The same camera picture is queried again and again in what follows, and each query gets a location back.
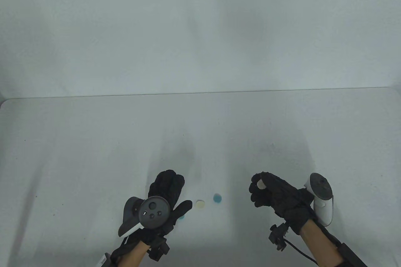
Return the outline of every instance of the white table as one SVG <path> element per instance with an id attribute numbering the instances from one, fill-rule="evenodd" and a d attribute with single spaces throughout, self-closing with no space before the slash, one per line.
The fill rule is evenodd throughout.
<path id="1" fill-rule="evenodd" d="M 6 101 L 0 266 L 94 266 L 121 241 L 125 201 L 169 168 L 182 200 L 206 207 L 177 223 L 158 266 L 312 266 L 268 241 L 280 219 L 249 199 L 259 171 L 296 187 L 323 174 L 329 230 L 367 265 L 401 264 L 401 97 L 372 88 Z"/>

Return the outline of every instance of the light blue disc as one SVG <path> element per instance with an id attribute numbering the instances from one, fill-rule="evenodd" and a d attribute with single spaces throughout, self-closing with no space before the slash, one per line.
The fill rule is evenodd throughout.
<path id="1" fill-rule="evenodd" d="M 216 194 L 213 196 L 213 201 L 214 201 L 215 203 L 220 203 L 220 202 L 221 202 L 221 195 L 216 193 Z"/>

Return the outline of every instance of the hand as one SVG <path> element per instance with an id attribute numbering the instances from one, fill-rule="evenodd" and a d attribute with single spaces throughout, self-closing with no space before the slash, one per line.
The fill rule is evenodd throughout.
<path id="1" fill-rule="evenodd" d="M 149 257 L 156 261 L 158 261 L 163 254 L 168 252 L 169 248 L 166 245 L 166 239 L 164 236 L 173 230 L 178 218 L 192 209 L 192 201 L 186 200 L 180 203 L 176 209 L 173 210 L 181 194 L 184 183 L 184 177 L 176 174 L 173 170 L 159 173 L 155 182 L 150 185 L 148 197 L 161 196 L 166 199 L 169 203 L 170 210 L 172 210 L 169 218 L 158 228 L 139 229 L 130 234 L 126 240 L 123 240 L 121 246 L 113 251 L 110 256 L 110 260 L 113 263 L 116 264 L 119 258 L 132 251 L 140 241 L 152 248 L 153 253 L 149 253 Z"/>
<path id="2" fill-rule="evenodd" d="M 145 228 L 137 231 L 142 242 L 150 245 L 156 236 L 164 237 L 173 230 L 178 218 L 184 216 L 187 211 L 192 209 L 192 201 L 186 200 L 180 203 L 176 209 L 173 210 L 184 184 L 185 179 L 182 175 L 176 174 L 173 170 L 167 170 L 159 173 L 154 183 L 150 185 L 148 197 L 163 197 L 169 203 L 172 211 L 170 212 L 170 216 L 166 223 L 161 227 L 156 229 Z"/>
<path id="3" fill-rule="evenodd" d="M 259 180 L 263 181 L 266 189 L 258 188 Z M 255 203 L 255 207 L 272 207 L 276 215 L 284 218 L 296 234 L 299 234 L 302 226 L 309 219 L 317 219 L 310 207 L 313 195 L 305 188 L 298 190 L 269 172 L 257 173 L 251 181 L 249 191 L 252 194 L 251 201 Z"/>

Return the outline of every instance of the cable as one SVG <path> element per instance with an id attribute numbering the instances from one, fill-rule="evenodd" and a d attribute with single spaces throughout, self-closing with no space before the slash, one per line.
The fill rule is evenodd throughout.
<path id="1" fill-rule="evenodd" d="M 314 262 L 316 265 L 318 264 L 314 259 L 312 259 L 310 256 L 304 254 L 302 251 L 300 251 L 297 247 L 295 247 L 294 244 L 292 244 L 290 241 L 288 241 L 287 239 L 284 239 L 284 241 L 286 241 L 288 244 L 290 244 L 296 251 L 298 251 L 300 254 L 302 254 L 305 258 L 311 260 L 312 262 Z"/>

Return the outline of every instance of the white backdrop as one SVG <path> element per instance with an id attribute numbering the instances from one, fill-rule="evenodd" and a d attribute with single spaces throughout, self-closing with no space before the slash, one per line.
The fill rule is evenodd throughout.
<path id="1" fill-rule="evenodd" d="M 401 0 L 0 0 L 5 98 L 389 86 Z"/>

